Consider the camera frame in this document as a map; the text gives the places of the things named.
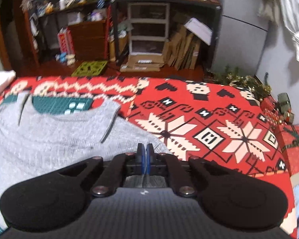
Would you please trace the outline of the beige hanging bag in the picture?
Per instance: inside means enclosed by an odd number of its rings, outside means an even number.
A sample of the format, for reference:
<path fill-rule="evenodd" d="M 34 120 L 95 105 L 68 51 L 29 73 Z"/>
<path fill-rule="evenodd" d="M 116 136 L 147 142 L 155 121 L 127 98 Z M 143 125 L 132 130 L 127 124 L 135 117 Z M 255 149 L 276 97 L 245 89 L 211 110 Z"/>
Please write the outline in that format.
<path fill-rule="evenodd" d="M 258 16 L 278 25 L 280 22 L 279 0 L 261 0 Z"/>

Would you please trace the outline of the green plastic crate lid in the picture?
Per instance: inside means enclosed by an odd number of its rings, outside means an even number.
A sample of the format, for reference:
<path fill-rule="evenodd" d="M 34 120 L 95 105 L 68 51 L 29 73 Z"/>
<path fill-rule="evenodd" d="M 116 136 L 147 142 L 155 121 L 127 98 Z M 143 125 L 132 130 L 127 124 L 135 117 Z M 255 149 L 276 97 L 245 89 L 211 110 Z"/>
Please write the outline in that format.
<path fill-rule="evenodd" d="M 71 74 L 72 77 L 95 77 L 99 76 L 105 67 L 107 66 L 108 61 L 90 61 L 83 62 L 80 66 Z"/>

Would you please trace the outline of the silver refrigerator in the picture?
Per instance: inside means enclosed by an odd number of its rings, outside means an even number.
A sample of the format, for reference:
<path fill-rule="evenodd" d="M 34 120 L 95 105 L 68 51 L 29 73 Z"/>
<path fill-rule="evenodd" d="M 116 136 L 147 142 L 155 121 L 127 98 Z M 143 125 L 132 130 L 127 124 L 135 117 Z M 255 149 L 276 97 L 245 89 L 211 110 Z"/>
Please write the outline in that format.
<path fill-rule="evenodd" d="M 258 16 L 261 0 L 221 0 L 221 18 L 211 70 L 239 67 L 243 74 L 258 69 L 269 21 Z"/>

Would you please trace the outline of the green cutting mat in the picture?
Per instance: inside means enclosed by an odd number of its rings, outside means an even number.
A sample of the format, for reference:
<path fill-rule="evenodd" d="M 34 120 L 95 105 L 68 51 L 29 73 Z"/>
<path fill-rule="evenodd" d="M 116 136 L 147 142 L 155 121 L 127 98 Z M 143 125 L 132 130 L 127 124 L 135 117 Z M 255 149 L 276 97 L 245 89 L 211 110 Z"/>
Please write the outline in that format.
<path fill-rule="evenodd" d="M 32 102 L 34 108 L 41 114 L 68 115 L 89 110 L 93 104 L 93 99 L 33 96 Z"/>

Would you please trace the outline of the white box on cardboard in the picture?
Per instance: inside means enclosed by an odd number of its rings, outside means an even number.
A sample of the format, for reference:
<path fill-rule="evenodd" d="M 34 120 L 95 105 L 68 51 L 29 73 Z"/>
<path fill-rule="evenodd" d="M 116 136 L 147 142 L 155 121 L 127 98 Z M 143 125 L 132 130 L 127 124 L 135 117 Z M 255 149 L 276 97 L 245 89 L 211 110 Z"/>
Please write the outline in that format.
<path fill-rule="evenodd" d="M 190 18 L 190 20 L 185 23 L 184 27 L 195 34 L 205 44 L 211 44 L 213 31 L 204 23 L 201 23 L 196 18 Z"/>

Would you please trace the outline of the red boxed packages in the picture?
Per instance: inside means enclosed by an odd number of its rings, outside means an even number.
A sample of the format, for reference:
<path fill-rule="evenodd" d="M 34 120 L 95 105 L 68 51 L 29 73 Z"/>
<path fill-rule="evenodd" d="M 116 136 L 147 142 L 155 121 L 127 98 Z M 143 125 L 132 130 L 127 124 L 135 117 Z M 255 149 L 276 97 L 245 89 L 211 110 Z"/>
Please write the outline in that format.
<path fill-rule="evenodd" d="M 62 28 L 58 33 L 58 42 L 61 53 L 75 54 L 71 32 L 68 28 Z"/>

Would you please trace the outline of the grey polo shirt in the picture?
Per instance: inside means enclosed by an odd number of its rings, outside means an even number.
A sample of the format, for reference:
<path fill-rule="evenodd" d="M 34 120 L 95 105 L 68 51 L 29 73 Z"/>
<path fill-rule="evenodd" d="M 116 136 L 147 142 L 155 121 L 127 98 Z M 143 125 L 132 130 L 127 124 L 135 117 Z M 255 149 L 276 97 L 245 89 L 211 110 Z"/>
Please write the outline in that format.
<path fill-rule="evenodd" d="M 168 148 L 157 137 L 118 115 L 120 105 L 105 100 L 99 107 L 69 115 L 41 114 L 29 93 L 0 105 L 0 197 L 10 186 L 87 158 L 108 161 L 152 144 Z M 0 227 L 6 223 L 0 212 Z"/>

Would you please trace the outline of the dark wooden drawer cabinet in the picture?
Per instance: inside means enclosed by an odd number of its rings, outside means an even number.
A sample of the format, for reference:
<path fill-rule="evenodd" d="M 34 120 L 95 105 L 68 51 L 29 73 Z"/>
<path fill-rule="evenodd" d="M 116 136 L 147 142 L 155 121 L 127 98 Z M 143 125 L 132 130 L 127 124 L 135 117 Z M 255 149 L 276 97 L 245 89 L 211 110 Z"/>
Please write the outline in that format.
<path fill-rule="evenodd" d="M 97 61 L 107 58 L 105 20 L 69 25 L 68 30 L 77 60 Z"/>

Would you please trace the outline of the christmas garland with lights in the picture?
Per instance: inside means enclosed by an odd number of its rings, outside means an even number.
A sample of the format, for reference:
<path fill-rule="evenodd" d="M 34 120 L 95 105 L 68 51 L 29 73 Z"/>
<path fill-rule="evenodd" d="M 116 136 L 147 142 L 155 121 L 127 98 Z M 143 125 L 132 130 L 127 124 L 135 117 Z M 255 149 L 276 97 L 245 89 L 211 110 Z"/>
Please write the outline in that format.
<path fill-rule="evenodd" d="M 221 72 L 208 69 L 206 75 L 215 84 L 243 88 L 250 91 L 257 99 L 264 99 L 270 96 L 272 92 L 272 88 L 268 83 L 268 72 L 265 73 L 264 80 L 261 81 L 255 75 L 244 74 L 240 67 L 231 68 L 227 65 Z"/>

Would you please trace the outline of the large red gift box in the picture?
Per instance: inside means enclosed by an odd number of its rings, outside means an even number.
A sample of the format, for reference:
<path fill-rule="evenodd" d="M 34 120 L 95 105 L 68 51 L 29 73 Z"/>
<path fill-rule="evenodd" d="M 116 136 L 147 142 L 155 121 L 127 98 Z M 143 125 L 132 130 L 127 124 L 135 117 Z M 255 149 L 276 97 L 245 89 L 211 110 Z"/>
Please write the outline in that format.
<path fill-rule="evenodd" d="M 299 173 L 299 125 L 278 125 L 274 131 L 289 175 Z"/>

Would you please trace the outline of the red patterned christmas tablecloth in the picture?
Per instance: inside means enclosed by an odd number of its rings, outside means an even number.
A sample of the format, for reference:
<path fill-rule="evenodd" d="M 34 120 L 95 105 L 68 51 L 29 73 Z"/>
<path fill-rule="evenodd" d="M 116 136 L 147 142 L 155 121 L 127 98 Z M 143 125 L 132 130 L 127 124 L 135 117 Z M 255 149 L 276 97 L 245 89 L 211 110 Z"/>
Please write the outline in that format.
<path fill-rule="evenodd" d="M 297 236 L 291 181 L 278 141 L 251 92 L 192 80 L 25 77 L 0 93 L 89 98 L 120 105 L 120 115 L 152 133 L 181 160 L 198 156 L 278 186 L 288 198 L 282 229 Z"/>

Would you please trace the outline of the white drawer shelf unit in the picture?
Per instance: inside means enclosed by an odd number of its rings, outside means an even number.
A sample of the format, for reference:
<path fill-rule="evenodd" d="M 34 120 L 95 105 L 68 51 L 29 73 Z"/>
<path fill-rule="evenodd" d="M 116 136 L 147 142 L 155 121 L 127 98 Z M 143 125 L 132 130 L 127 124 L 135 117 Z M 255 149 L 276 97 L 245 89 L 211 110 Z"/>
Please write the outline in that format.
<path fill-rule="evenodd" d="M 127 15 L 130 54 L 161 55 L 169 34 L 169 3 L 128 3 Z"/>

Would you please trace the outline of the leaning cardboard sheets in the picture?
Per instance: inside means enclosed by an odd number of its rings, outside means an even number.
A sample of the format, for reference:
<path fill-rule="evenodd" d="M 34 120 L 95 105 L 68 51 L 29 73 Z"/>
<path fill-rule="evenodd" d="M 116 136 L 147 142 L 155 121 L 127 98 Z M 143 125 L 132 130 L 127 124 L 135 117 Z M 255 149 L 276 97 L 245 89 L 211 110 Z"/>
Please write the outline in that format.
<path fill-rule="evenodd" d="M 201 40 L 183 25 L 167 40 L 163 49 L 164 63 L 176 70 L 196 68 Z"/>

